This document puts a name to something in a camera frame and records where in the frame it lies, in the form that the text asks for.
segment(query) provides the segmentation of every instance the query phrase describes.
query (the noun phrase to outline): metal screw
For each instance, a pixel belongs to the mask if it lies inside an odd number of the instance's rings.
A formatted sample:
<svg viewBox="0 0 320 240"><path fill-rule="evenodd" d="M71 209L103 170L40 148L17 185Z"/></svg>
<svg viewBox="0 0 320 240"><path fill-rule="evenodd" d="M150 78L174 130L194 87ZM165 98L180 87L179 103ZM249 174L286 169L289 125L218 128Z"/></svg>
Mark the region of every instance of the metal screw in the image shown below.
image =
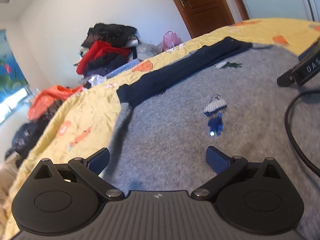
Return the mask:
<svg viewBox="0 0 320 240"><path fill-rule="evenodd" d="M106 195L108 197L120 197L122 194L122 192L119 190L119 189L109 189L107 192L106 192Z"/></svg>
<svg viewBox="0 0 320 240"><path fill-rule="evenodd" d="M195 194L197 197L206 197L210 194L210 192L205 188L198 188L193 192L193 194Z"/></svg>

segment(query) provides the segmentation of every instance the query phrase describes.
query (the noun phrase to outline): door frame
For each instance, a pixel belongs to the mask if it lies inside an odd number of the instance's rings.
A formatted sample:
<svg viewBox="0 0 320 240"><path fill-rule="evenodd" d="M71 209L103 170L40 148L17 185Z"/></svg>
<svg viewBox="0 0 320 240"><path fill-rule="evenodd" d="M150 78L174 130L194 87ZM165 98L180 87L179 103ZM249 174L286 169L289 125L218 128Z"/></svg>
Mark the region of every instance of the door frame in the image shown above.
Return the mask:
<svg viewBox="0 0 320 240"><path fill-rule="evenodd" d="M190 25L190 23L189 23L186 15L184 14L183 7L182 7L182 5L181 5L181 3L180 3L180 0L173 0L173 1L174 1L175 5L176 5L176 7L177 7L177 9L178 9L181 17L182 17L182 20L184 21L184 24L185 24L186 27L187 27L187 30L188 30L191 38L194 39L196 36L195 36L195 34L193 33L193 31L192 31L191 25ZM223 2L224 8L227 10L227 14L228 14L228 17L229 17L231 23L235 23L235 20L233 19L233 16L232 16L232 14L231 14L230 8L229 8L226 0L222 0L222 2Z"/></svg>

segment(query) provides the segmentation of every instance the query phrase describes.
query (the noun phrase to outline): pink plastic bag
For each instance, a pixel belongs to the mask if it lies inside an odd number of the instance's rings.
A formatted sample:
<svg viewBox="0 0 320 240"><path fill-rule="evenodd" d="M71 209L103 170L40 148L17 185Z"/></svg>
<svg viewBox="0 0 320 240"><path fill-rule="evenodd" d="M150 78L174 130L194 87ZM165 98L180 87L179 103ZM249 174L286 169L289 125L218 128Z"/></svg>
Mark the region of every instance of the pink plastic bag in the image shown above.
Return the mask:
<svg viewBox="0 0 320 240"><path fill-rule="evenodd" d="M178 46L181 43L181 39L177 37L176 33L169 31L163 36L163 51L172 49L173 47Z"/></svg>

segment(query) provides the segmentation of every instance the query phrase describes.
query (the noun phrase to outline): black cable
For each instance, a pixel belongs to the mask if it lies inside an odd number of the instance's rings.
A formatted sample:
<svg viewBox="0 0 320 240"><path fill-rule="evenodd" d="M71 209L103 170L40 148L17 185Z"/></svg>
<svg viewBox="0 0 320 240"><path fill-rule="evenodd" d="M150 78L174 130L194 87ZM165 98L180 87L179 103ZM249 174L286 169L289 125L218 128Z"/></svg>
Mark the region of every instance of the black cable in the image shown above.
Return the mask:
<svg viewBox="0 0 320 240"><path fill-rule="evenodd" d="M291 130L290 130L290 126L289 126L289 113L291 110L291 107L293 106L293 104L300 98L303 97L305 95L310 95L310 94L320 94L320 90L309 90L306 92L301 93L300 95L298 95L295 99L293 99L291 101L291 103L289 104L287 111L285 112L284 115L284 126L285 126L285 131L287 132L287 135L289 137L289 140L293 146L293 148L295 149L295 151L297 152L298 156L300 157L300 159L304 162L304 164L306 166L308 166L308 168L313 171L319 178L320 178L320 169L318 167L316 167L303 153L303 151L300 149L299 145L297 144L296 140L294 139Z"/></svg>

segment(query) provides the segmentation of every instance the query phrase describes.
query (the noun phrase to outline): brown door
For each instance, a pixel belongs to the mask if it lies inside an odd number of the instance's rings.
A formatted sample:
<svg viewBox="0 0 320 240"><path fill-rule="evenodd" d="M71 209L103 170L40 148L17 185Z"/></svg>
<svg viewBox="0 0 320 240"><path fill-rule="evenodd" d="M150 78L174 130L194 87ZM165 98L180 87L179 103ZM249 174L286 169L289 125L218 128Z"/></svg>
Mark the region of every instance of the brown door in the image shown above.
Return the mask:
<svg viewBox="0 0 320 240"><path fill-rule="evenodd" d="M192 38L234 23L225 0L174 0Z"/></svg>

